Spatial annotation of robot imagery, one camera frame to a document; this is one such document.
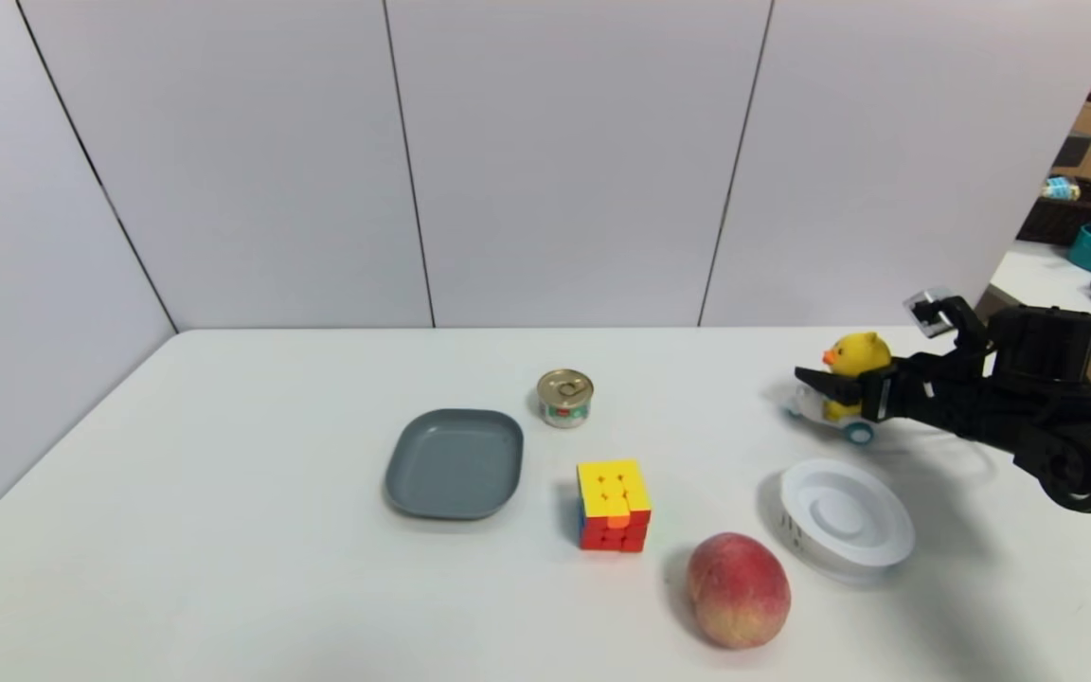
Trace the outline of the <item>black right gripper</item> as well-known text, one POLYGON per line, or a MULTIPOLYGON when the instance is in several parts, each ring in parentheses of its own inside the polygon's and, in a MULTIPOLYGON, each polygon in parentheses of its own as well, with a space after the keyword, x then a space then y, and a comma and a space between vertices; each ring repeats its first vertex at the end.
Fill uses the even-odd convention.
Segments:
POLYGON ((860 376, 794 368, 800 383, 826 399, 861 405, 870 422, 909 419, 975 440, 973 414, 986 352, 915 352, 860 376))

